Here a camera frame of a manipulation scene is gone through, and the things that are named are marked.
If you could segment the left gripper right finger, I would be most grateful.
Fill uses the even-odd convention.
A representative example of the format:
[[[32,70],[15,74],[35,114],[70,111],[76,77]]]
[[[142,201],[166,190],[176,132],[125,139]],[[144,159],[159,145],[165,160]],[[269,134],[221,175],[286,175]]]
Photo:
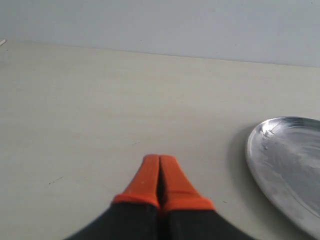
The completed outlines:
[[[162,212],[170,240],[252,240],[220,216],[213,202],[190,183],[177,159],[160,156],[164,200]]]

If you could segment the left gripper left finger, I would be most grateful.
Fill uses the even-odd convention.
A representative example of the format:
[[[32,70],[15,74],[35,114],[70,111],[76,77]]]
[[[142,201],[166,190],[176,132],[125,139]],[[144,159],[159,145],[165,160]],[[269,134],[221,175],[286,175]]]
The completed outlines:
[[[156,240],[160,204],[157,187],[160,156],[144,156],[126,189],[117,194],[109,208],[69,240]]]

